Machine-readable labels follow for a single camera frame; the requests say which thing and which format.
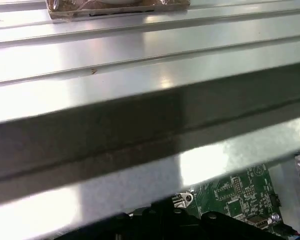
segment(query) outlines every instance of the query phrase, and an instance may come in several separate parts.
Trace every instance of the metal sheet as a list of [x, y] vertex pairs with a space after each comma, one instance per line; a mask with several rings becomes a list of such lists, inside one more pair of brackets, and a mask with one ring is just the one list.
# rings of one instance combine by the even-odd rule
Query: metal sheet
[[300, 1], [256, 2], [74, 21], [0, 3], [0, 239], [300, 149]]
[[[11, 237], [15, 240], [31, 239], [69, 230], [172, 195], [189, 185], [299, 149], [300, 118], [79, 184], [21, 198], [0, 205], [0, 240]], [[79, 171], [76, 164], [73, 174], [76, 174], [75, 169]], [[52, 170], [49, 175], [62, 175], [61, 168]], [[0, 191], [6, 187], [18, 191], [30, 185], [27, 177], [19, 177], [0, 183]]]
[[300, 175], [294, 156], [281, 160], [283, 163], [269, 168], [274, 191], [281, 201], [280, 211], [285, 224], [300, 233]]
[[266, 3], [266, 2], [282, 2], [282, 1], [293, 1], [293, 0], [192, 0], [195, 6], [202, 7], [219, 7], [219, 6], [231, 6], [231, 5], [246, 5], [255, 3]]

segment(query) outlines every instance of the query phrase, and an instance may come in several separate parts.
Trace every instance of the screw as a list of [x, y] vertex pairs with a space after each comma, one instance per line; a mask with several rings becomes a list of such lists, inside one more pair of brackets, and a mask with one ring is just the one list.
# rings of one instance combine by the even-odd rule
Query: screw
[[182, 213], [182, 210], [181, 210], [180, 208], [175, 208], [175, 209], [173, 210], [173, 212], [174, 212], [175, 214], [180, 214], [180, 213]]
[[280, 221], [280, 215], [279, 215], [278, 213], [275, 213], [275, 212], [274, 212], [274, 213], [271, 214], [270, 217], [271, 217], [271, 219], [272, 219], [273, 222], [278, 222], [278, 221]]
[[217, 219], [217, 216], [214, 213], [209, 213], [208, 218]]
[[192, 200], [192, 197], [191, 197], [190, 195], [188, 195], [188, 196], [185, 197], [185, 200], [186, 200], [187, 202], [190, 202], [190, 201]]

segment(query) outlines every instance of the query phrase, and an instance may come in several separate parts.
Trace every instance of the plastic wrapped package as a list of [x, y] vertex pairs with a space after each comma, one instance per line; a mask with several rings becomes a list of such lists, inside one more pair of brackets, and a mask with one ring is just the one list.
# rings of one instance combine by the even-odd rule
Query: plastic wrapped package
[[46, 0], [52, 19], [187, 9], [190, 0]]

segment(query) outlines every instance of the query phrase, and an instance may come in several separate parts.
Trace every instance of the green circuit board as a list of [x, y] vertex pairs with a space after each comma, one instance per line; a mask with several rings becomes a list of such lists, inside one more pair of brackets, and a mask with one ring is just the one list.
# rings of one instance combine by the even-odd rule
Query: green circuit board
[[187, 212], [198, 218], [208, 211], [216, 211], [245, 221], [251, 216], [268, 218], [280, 213], [273, 206], [270, 195], [274, 193], [268, 169], [264, 164], [248, 168], [208, 183], [191, 186], [193, 201]]

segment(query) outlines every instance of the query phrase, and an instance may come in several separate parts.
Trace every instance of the black plastic part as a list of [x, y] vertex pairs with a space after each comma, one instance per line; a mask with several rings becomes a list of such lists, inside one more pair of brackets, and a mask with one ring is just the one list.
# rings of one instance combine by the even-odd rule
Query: black plastic part
[[296, 230], [294, 230], [291, 226], [284, 224], [283, 222], [274, 225], [272, 230], [283, 237], [298, 235]]
[[154, 203], [142, 215], [122, 214], [69, 232], [56, 240], [281, 240], [280, 237], [218, 212], [201, 220], [171, 199]]
[[282, 238], [263, 231], [219, 212], [207, 212], [201, 217], [202, 228], [208, 233], [211, 240], [282, 240]]
[[275, 207], [275, 208], [281, 207], [281, 202], [280, 202], [278, 194], [271, 193], [269, 195], [269, 197], [270, 197], [270, 201], [271, 201], [271, 204], [273, 207]]

